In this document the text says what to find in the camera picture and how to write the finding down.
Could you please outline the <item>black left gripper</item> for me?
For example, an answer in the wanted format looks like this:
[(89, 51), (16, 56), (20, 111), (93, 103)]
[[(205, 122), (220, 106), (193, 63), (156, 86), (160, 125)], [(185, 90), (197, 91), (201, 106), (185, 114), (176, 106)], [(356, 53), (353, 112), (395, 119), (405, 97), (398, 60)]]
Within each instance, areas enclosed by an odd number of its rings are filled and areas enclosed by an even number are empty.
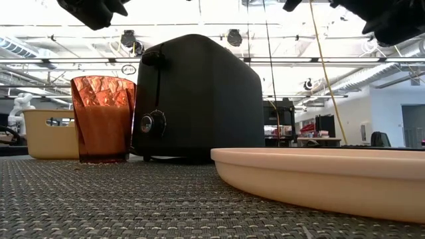
[(114, 13), (127, 16), (128, 0), (57, 0), (57, 3), (80, 22), (97, 31), (111, 25)]

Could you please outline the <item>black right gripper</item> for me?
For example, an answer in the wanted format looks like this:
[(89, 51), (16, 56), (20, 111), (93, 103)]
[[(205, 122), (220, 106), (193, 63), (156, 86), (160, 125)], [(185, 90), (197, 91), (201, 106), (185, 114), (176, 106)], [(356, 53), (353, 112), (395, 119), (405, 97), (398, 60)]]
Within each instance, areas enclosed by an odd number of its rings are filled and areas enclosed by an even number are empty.
[(381, 46), (393, 46), (424, 33), (424, 0), (331, 0), (366, 22)]

